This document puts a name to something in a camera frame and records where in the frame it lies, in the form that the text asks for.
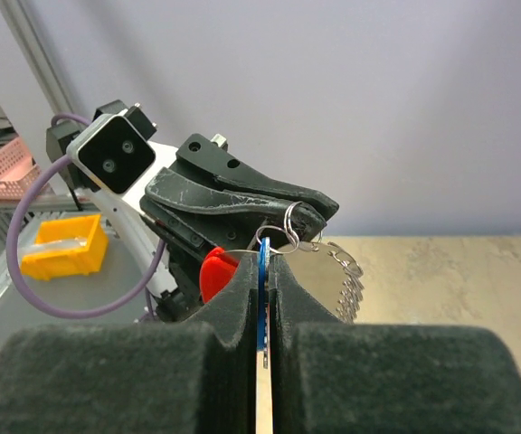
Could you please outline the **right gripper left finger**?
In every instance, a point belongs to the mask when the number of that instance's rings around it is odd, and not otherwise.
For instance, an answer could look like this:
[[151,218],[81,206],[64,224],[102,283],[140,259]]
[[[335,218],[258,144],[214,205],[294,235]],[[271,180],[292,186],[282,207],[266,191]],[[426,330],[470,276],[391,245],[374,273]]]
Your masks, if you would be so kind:
[[0,433],[252,433],[257,260],[181,323],[47,325],[0,351]]

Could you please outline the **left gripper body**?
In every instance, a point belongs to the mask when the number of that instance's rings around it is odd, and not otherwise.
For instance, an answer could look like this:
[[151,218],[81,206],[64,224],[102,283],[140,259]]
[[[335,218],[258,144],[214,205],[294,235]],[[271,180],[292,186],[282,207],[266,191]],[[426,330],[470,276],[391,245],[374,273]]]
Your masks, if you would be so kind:
[[142,220],[166,244],[168,270],[175,280],[172,292],[159,297],[156,315],[162,321],[183,321],[203,305],[199,273],[205,256],[216,246],[212,219],[222,207],[168,203],[153,198],[139,202]]

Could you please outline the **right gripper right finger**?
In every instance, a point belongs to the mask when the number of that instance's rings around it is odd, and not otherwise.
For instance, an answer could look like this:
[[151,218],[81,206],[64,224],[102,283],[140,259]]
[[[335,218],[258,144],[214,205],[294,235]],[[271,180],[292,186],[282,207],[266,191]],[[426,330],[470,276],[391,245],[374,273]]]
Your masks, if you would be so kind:
[[269,267],[277,433],[521,433],[521,374],[492,331],[349,325]]

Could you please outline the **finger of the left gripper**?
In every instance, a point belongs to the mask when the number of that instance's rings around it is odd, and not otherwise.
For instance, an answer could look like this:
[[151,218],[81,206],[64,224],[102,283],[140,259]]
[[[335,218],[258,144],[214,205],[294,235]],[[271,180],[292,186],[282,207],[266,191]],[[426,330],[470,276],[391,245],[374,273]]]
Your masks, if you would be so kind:
[[256,193],[239,193],[206,180],[187,166],[162,168],[145,186],[145,198],[168,203],[217,203],[221,214],[212,219],[216,247],[244,250],[256,243],[261,226],[274,234],[283,225],[285,212],[292,207],[293,230],[302,241],[309,241],[327,226],[327,220],[303,201],[290,201]]
[[339,204],[326,194],[308,187],[289,184],[245,164],[228,152],[228,142],[216,135],[207,139],[192,134],[176,151],[176,162],[201,173],[206,180],[239,193],[256,193],[273,198],[303,201],[327,221],[339,210]]

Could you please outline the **blue key tag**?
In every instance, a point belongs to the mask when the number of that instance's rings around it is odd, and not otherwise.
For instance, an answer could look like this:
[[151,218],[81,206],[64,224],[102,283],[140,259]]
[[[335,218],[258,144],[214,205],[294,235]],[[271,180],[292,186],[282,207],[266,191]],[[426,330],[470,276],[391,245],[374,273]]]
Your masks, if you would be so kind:
[[267,284],[270,265],[270,238],[262,238],[260,245],[258,256],[257,351],[262,354],[262,367],[267,369],[269,367]]

